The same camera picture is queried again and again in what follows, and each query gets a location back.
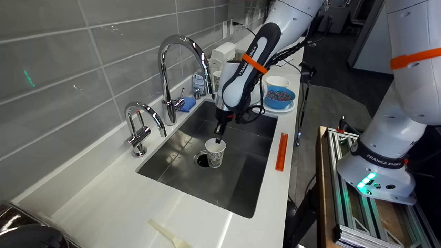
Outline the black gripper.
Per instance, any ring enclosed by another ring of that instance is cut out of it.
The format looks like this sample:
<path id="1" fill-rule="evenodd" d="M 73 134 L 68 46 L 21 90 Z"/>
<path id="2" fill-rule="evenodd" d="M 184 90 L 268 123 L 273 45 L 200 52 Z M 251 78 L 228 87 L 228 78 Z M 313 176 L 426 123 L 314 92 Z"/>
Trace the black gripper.
<path id="1" fill-rule="evenodd" d="M 225 134 L 228 125 L 235 121 L 236 114 L 218 110 L 215 118 L 218 121 L 215 127 L 215 144 L 221 145 L 224 143 L 222 136 Z"/>

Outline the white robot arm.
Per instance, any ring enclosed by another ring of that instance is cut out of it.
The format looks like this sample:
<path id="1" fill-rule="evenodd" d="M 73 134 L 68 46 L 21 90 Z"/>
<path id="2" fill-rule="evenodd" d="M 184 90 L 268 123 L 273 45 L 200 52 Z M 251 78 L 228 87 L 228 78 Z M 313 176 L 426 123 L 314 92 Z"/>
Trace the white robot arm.
<path id="1" fill-rule="evenodd" d="M 240 123 L 258 81 L 301 39 L 324 0 L 276 0 L 239 61 L 229 61 L 217 93 L 217 136 Z M 389 87 L 375 118 L 338 163 L 339 176 L 360 195 L 416 203 L 405 155 L 429 126 L 441 125 L 441 0 L 386 0 L 390 36 Z"/>

